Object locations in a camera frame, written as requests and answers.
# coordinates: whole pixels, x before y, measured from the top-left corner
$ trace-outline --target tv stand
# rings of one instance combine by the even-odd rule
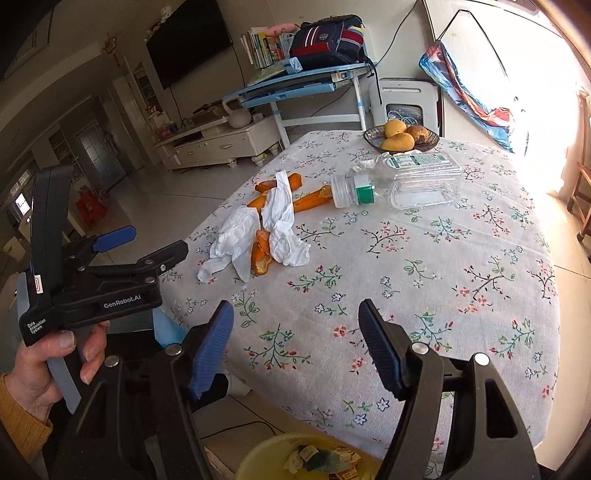
[[[204,138],[194,141],[183,140],[197,131],[203,131]],[[273,117],[267,117],[238,129],[230,127],[227,123],[200,125],[154,146],[164,166],[169,170],[220,163],[227,163],[233,167],[238,157],[251,157],[255,164],[262,166],[262,158],[259,155],[280,139]]]

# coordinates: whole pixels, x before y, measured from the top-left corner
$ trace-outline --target metal screw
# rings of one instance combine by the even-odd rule
[[[411,348],[417,355],[424,355],[429,351],[429,347],[422,342],[414,342]]]
[[[177,356],[183,351],[183,346],[180,343],[171,343],[164,349],[164,351],[168,356]]]
[[[477,353],[476,355],[474,355],[474,361],[478,365],[482,365],[483,367],[485,367],[490,363],[491,359],[488,358],[488,355],[485,353]]]
[[[109,355],[105,358],[105,366],[109,368],[113,368],[119,365],[119,357],[117,355]]]

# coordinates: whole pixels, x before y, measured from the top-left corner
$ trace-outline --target floral tablecloth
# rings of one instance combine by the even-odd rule
[[[295,216],[311,244],[303,267],[272,264],[244,284],[230,266],[197,280],[217,229],[254,185],[297,171],[312,192],[376,152],[360,132],[311,132],[246,182],[188,238],[189,256],[162,278],[164,311],[188,328],[207,322],[222,299],[236,324],[227,365],[292,415],[383,456],[402,411],[380,383],[357,320],[372,299],[413,341],[468,359],[487,352],[536,445],[545,435],[558,373],[559,314],[548,243],[511,156],[441,139],[462,167],[457,201],[404,212],[324,205]],[[452,417],[444,394],[431,474],[440,471]]]

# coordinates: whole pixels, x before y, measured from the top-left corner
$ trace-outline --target human hand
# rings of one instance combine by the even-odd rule
[[[94,325],[82,353],[87,362],[80,370],[80,378],[89,384],[105,360],[107,338],[105,327],[109,322]],[[76,339],[70,330],[54,332],[27,347],[21,342],[14,368],[4,383],[11,397],[25,411],[46,424],[54,403],[62,399],[56,382],[51,377],[46,361],[62,358],[76,349]]]

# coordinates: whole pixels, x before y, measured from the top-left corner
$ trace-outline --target book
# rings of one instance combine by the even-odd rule
[[[263,32],[257,33],[259,43],[261,45],[262,56],[265,60],[265,67],[273,64],[271,60],[271,53],[269,53],[269,47],[267,46],[267,36]]]
[[[288,59],[290,57],[291,43],[294,41],[293,33],[282,33],[279,37],[279,43],[281,45],[281,52],[283,57]]]
[[[254,61],[252,59],[252,53],[251,53],[250,49],[248,48],[248,43],[246,41],[246,34],[244,34],[240,37],[240,42],[242,43],[242,46],[244,47],[244,50],[246,51],[246,55],[248,56],[248,61],[251,63],[251,65],[254,65]]]
[[[266,29],[267,29],[267,27],[252,27],[250,30],[251,37],[252,37],[252,43],[256,49],[256,55],[259,59],[259,68],[262,68],[262,69],[267,67],[268,65],[267,65],[267,61],[265,59],[265,54],[262,49],[261,39],[258,34],[261,32],[264,32]]]
[[[285,74],[285,66],[282,63],[274,63],[267,68],[262,69],[260,72],[254,74],[254,76],[248,81],[246,86],[255,85],[257,83],[264,82],[278,75]]]
[[[254,60],[255,60],[255,67],[257,67],[258,69],[262,68],[261,67],[261,55],[259,53],[257,44],[256,44],[256,39],[255,39],[255,34],[249,32],[248,33],[250,39],[251,39],[251,45],[252,45],[252,50],[254,52]]]
[[[248,60],[256,69],[264,69],[289,58],[293,34],[287,34],[287,38],[279,38],[266,35],[265,30],[267,27],[252,27],[240,37]]]

